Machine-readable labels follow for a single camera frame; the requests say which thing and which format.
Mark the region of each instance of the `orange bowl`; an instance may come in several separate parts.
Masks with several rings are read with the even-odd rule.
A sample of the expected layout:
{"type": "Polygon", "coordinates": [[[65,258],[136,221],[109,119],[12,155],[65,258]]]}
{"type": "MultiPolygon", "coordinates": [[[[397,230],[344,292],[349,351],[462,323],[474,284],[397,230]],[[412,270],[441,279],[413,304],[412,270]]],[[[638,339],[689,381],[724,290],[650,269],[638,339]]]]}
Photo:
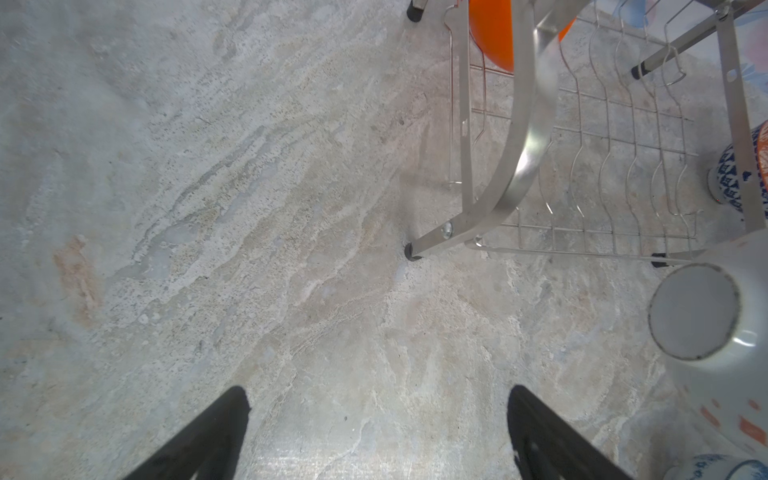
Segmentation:
{"type": "MultiPolygon", "coordinates": [[[[563,28],[562,41],[574,18],[563,28]]],[[[480,50],[506,71],[515,70],[515,50],[512,47],[512,6],[509,0],[469,0],[469,29],[480,50]]]]}

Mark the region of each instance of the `metal wire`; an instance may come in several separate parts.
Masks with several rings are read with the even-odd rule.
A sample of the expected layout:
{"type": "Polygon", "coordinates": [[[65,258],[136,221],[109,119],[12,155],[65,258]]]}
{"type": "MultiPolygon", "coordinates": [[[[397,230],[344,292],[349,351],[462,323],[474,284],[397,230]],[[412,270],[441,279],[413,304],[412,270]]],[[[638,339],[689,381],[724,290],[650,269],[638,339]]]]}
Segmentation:
{"type": "MultiPolygon", "coordinates": [[[[653,8],[656,8],[656,6],[661,2],[662,0],[656,0],[654,4],[648,9],[648,12],[650,12],[653,8]]],[[[504,227],[506,229],[516,229],[517,232],[515,234],[515,237],[517,239],[517,247],[515,248],[508,248],[508,247],[495,247],[493,245],[489,245],[487,243],[488,236],[486,236],[485,239],[482,239],[478,237],[475,239],[475,244],[477,248],[487,251],[514,251],[519,253],[546,253],[546,254],[574,254],[574,255],[582,255],[586,257],[624,257],[624,258],[634,258],[636,260],[649,260],[653,257],[651,256],[652,253],[655,253],[653,251],[655,242],[662,240],[664,242],[664,251],[669,252],[670,251],[670,240],[675,241],[685,241],[687,242],[687,250],[689,253],[689,259],[693,257],[693,251],[694,251],[694,245],[693,240],[696,238],[696,232],[697,232],[697,212],[693,213],[684,213],[683,210],[680,208],[680,201],[679,201],[679,195],[678,192],[680,190],[680,185],[685,181],[685,173],[687,172],[687,162],[688,157],[696,157],[697,155],[694,152],[688,151],[688,143],[687,143],[687,129],[690,128],[690,123],[692,122],[691,119],[687,118],[684,114],[683,108],[674,95],[674,91],[671,89],[671,86],[676,84],[677,82],[682,81],[685,76],[685,70],[682,68],[682,65],[680,64],[679,56],[677,56],[677,51],[674,49],[674,46],[671,45],[669,36],[667,34],[667,28],[669,26],[669,23],[672,22],[681,12],[683,9],[681,9],[679,12],[675,13],[665,24],[664,26],[664,32],[665,32],[665,39],[663,41],[657,40],[655,38],[652,38],[649,36],[647,32],[647,25],[644,25],[642,28],[642,31],[640,33],[637,33],[637,31],[633,31],[624,23],[624,20],[622,18],[622,11],[624,9],[624,6],[627,4],[628,0],[623,0],[622,3],[619,6],[618,12],[618,20],[617,24],[618,27],[614,27],[612,25],[609,25],[607,21],[602,20],[602,18],[605,18],[607,14],[600,13],[597,8],[596,1],[593,1],[592,3],[592,11],[594,13],[594,19],[584,18],[582,16],[578,16],[577,20],[588,24],[591,26],[592,31],[588,34],[589,40],[587,44],[587,54],[588,54],[588,69],[589,72],[586,72],[587,74],[594,77],[594,79],[597,80],[598,85],[598,92],[597,94],[594,92],[585,91],[584,88],[581,85],[581,81],[583,81],[583,78],[580,78],[580,76],[583,76],[585,73],[585,70],[583,68],[577,70],[579,72],[579,75],[576,74],[576,71],[574,71],[574,68],[572,65],[572,60],[568,58],[568,55],[564,52],[564,49],[562,48],[562,45],[560,46],[560,56],[563,61],[563,64],[565,66],[565,70],[567,71],[570,78],[573,80],[574,88],[569,88],[568,86],[562,86],[560,87],[560,92],[563,94],[570,94],[575,95],[575,107],[576,115],[578,117],[578,120],[575,124],[557,124],[554,129],[556,131],[560,132],[570,132],[572,134],[576,134],[578,136],[578,148],[575,151],[574,156],[572,159],[569,160],[569,162],[565,165],[566,168],[568,168],[568,179],[567,179],[567,191],[566,197],[567,200],[563,200],[565,203],[559,203],[555,201],[554,203],[549,198],[549,190],[545,187],[545,185],[542,183],[542,174],[541,171],[539,172],[539,178],[538,178],[538,188],[539,193],[541,195],[541,199],[544,203],[543,208],[540,210],[534,209],[534,212],[540,212],[540,214],[544,214],[549,221],[543,221],[539,223],[538,221],[535,222],[523,222],[522,216],[523,216],[523,210],[528,210],[531,208],[530,202],[526,202],[524,200],[523,204],[518,206],[518,208],[515,210],[515,213],[512,214],[512,217],[514,218],[513,221],[505,221],[501,224],[501,227],[504,227]],[[613,79],[613,75],[611,78],[603,76],[598,71],[598,60],[593,54],[594,44],[597,41],[596,38],[598,37],[598,34],[600,31],[605,31],[609,35],[617,35],[618,41],[613,49],[613,69],[614,74],[617,78],[617,82],[615,79],[613,79]],[[649,105],[642,105],[640,102],[638,102],[636,98],[636,93],[632,91],[631,85],[628,84],[625,81],[625,75],[627,72],[624,72],[623,70],[628,70],[629,66],[624,65],[624,67],[621,66],[621,63],[619,62],[621,56],[620,56],[620,50],[629,45],[628,41],[629,39],[633,39],[634,42],[638,43],[638,41],[642,42],[642,47],[639,48],[640,52],[638,54],[638,59],[644,58],[645,54],[648,53],[647,50],[649,47],[652,47],[654,45],[661,45],[662,48],[667,48],[667,57],[674,58],[674,66],[677,68],[677,72],[679,75],[676,76],[676,78],[672,81],[667,81],[667,72],[665,72],[666,67],[666,60],[664,61],[664,65],[660,68],[660,76],[661,76],[661,82],[660,84],[655,84],[651,80],[653,75],[648,75],[647,77],[643,77],[641,80],[641,84],[643,85],[643,88],[645,92],[648,94],[650,99],[652,100],[652,106],[649,107],[649,105]],[[618,86],[621,91],[623,91],[626,95],[625,98],[613,98],[614,96],[611,95],[611,91],[613,91],[613,87],[618,86]],[[658,98],[658,90],[662,89],[664,93],[672,100],[674,103],[674,108],[671,110],[664,110],[660,107],[660,101],[658,98]],[[604,111],[605,111],[605,119],[606,119],[606,133],[598,133],[595,131],[589,131],[584,127],[584,105],[583,100],[589,99],[590,101],[601,102],[603,104],[604,111]],[[616,109],[611,109],[611,105],[620,106],[623,108],[628,108],[629,115],[626,117],[621,116],[617,113],[616,109]],[[656,139],[655,142],[651,141],[641,141],[638,136],[638,129],[637,129],[637,120],[636,116],[639,114],[645,114],[646,116],[650,115],[650,118],[653,118],[655,120],[655,132],[656,132],[656,139]],[[682,145],[681,148],[673,147],[671,145],[665,145],[662,141],[662,119],[669,122],[679,122],[680,124],[680,131],[681,131],[681,140],[682,145]],[[626,120],[631,125],[631,137],[630,138],[622,138],[617,136],[616,129],[618,128],[618,124],[620,121],[626,120]],[[604,141],[607,145],[607,153],[601,157],[600,162],[600,168],[597,172],[597,188],[594,189],[594,191],[585,191],[585,187],[583,185],[583,181],[580,182],[577,180],[576,172],[578,171],[588,171],[588,166],[584,163],[584,155],[588,151],[588,144],[587,144],[587,138],[595,138],[598,139],[598,141],[604,141]],[[631,155],[623,156],[618,153],[616,150],[621,145],[624,145],[624,148],[626,146],[629,146],[631,155]],[[647,191],[649,193],[649,201],[646,202],[645,205],[638,204],[637,200],[633,200],[633,194],[632,192],[637,189],[637,179],[635,178],[635,173],[638,172],[638,166],[640,165],[640,149],[646,149],[650,151],[656,151],[658,154],[658,162],[653,166],[653,174],[650,176],[650,181],[646,180],[648,182],[647,184],[647,191]],[[679,157],[682,159],[682,169],[680,170],[680,173],[677,175],[677,178],[675,180],[672,180],[672,173],[668,170],[667,162],[670,161],[672,157],[679,157]],[[621,187],[617,189],[616,185],[617,182],[614,182],[610,184],[606,180],[606,175],[609,169],[611,172],[616,170],[617,168],[625,169],[625,173],[621,176],[621,187]],[[658,185],[658,182],[663,182],[664,187],[661,191],[664,192],[664,195],[667,197],[666,201],[666,213],[662,213],[662,209],[659,208],[659,205],[657,205],[657,197],[658,195],[654,192],[657,190],[657,188],[654,187],[654,185],[658,185]],[[620,212],[614,211],[617,208],[620,207],[620,205],[616,204],[615,201],[612,200],[613,195],[612,194],[619,194],[622,197],[622,200],[619,200],[619,204],[624,202],[626,204],[626,208],[622,207],[623,210],[627,210],[627,225],[624,225],[623,227],[619,227],[617,223],[617,219],[621,218],[621,215],[619,217],[616,217],[615,215],[619,214],[620,212]],[[584,209],[584,205],[597,205],[599,209],[602,210],[603,218],[600,218],[600,214],[598,214],[596,217],[594,216],[594,211],[587,211],[584,209]],[[657,228],[653,228],[652,224],[648,223],[647,217],[644,217],[643,212],[648,212],[651,214],[651,218],[654,219],[655,224],[657,225],[657,228]],[[687,217],[693,215],[693,222],[690,222],[687,217]],[[567,219],[568,217],[573,217],[576,219],[576,225],[569,225],[566,223],[562,223],[563,218],[567,219]],[[547,248],[542,248],[540,244],[530,244],[527,243],[527,241],[524,242],[526,236],[522,234],[523,230],[530,230],[530,231],[538,231],[540,235],[544,235],[546,237],[551,238],[551,242],[546,242],[547,248]],[[577,243],[569,243],[569,242],[560,242],[560,245],[558,245],[558,236],[559,235],[577,235],[580,239],[581,248],[579,248],[579,245],[577,243]],[[589,239],[591,237],[594,237],[595,239],[599,239],[600,237],[603,237],[605,239],[609,238],[611,239],[611,245],[608,247],[608,250],[605,250],[605,247],[601,247],[599,243],[592,244],[589,239]],[[632,243],[625,243],[627,240],[631,239],[637,239],[636,240],[636,246],[633,247],[634,244],[632,243]]],[[[453,58],[453,47],[452,47],[452,38],[451,38],[451,57],[453,58]]],[[[485,55],[481,53],[482,61],[480,62],[480,65],[471,64],[470,68],[474,71],[479,71],[482,73],[482,105],[472,104],[472,112],[475,114],[482,115],[482,128],[480,130],[480,133],[475,137],[474,141],[472,142],[473,147],[478,143],[478,141],[481,140],[481,137],[483,137],[483,134],[486,133],[486,124],[488,118],[498,118],[505,121],[511,121],[511,117],[509,114],[501,113],[497,111],[491,111],[488,108],[488,75],[495,75],[497,78],[505,79],[508,82],[514,82],[514,74],[500,70],[498,68],[494,68],[493,66],[488,66],[486,64],[485,55]]],[[[451,60],[451,135],[449,136],[449,141],[451,142],[451,147],[453,148],[453,128],[455,127],[453,123],[453,101],[454,101],[454,95],[453,95],[453,60],[451,60]]],[[[546,161],[542,162],[542,170],[546,169],[552,169],[553,172],[557,171],[557,165],[555,163],[554,157],[556,157],[556,154],[553,154],[553,151],[556,151],[558,145],[564,145],[564,146],[571,146],[573,144],[568,143],[567,141],[564,141],[563,139],[558,139],[556,137],[552,137],[550,139],[550,142],[546,148],[545,151],[545,159],[546,161]]],[[[449,163],[452,163],[453,155],[449,157],[449,163]]],[[[451,170],[449,167],[449,183],[451,184],[460,184],[460,181],[453,180],[451,177],[451,170]]],[[[677,260],[677,263],[689,261],[689,260],[677,260]]]]}

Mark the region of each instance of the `dish rack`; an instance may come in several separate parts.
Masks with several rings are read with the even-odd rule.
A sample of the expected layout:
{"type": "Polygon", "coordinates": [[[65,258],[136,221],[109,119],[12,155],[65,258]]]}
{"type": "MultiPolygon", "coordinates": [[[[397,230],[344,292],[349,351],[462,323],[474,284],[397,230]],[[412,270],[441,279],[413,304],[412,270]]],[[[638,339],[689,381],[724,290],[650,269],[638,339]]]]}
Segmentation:
{"type": "MultiPolygon", "coordinates": [[[[648,34],[647,22],[642,30],[624,24],[628,0],[617,18],[594,0],[511,0],[514,74],[487,65],[469,30],[469,1],[443,15],[451,48],[446,170],[449,185],[461,188],[462,212],[408,243],[409,260],[464,243],[497,253],[691,262],[704,252],[694,248],[699,212],[683,199],[698,181],[688,168],[697,153],[674,85],[687,75],[678,54],[715,31],[746,232],[765,227],[733,24],[762,0],[695,0],[713,14],[674,40],[668,26],[694,0],[668,18],[664,40],[648,34]],[[561,44],[558,32],[573,18],[571,32],[588,40],[561,44]]],[[[413,0],[409,18],[418,22],[425,6],[413,0]]]]}

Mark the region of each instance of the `wire grid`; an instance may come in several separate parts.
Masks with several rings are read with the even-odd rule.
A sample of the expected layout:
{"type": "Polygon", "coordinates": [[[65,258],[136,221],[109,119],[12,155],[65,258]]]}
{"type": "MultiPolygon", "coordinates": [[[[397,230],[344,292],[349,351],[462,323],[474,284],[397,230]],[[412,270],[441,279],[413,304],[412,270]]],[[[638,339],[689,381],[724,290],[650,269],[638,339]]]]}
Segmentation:
{"type": "MultiPolygon", "coordinates": [[[[688,252],[692,259],[698,212],[681,208],[680,197],[690,196],[686,180],[699,187],[686,175],[689,160],[697,155],[688,140],[692,120],[684,116],[672,87],[686,73],[675,56],[639,81],[629,75],[633,65],[658,48],[674,47],[668,34],[658,41],[646,28],[627,28],[621,20],[626,3],[615,22],[595,3],[577,17],[560,45],[558,113],[538,181],[500,228],[476,239],[477,248],[638,260],[653,260],[653,253],[688,252]]],[[[688,5],[667,20],[665,33],[688,5]]],[[[514,75],[488,66],[479,48],[473,48],[472,131],[478,133],[472,168],[478,196],[503,150],[514,75]]],[[[455,106],[453,49],[451,57],[455,106]]],[[[451,126],[448,180],[460,184],[452,172],[458,156],[453,154],[453,108],[451,126]]]]}

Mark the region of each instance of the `gray marble surface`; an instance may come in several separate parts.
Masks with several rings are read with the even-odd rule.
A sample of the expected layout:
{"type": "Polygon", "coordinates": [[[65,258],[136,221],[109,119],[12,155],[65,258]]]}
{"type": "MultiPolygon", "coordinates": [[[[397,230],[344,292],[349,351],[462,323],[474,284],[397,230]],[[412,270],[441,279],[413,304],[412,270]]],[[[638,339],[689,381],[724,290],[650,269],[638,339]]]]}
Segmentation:
{"type": "MultiPolygon", "coordinates": [[[[460,208],[443,7],[0,5],[0,478],[120,478],[234,384],[238,478],[517,478],[517,383],[638,478],[727,449],[650,339],[663,270],[403,257],[460,208]]],[[[707,243],[741,226],[701,193],[720,73],[686,59],[707,243]]]]}

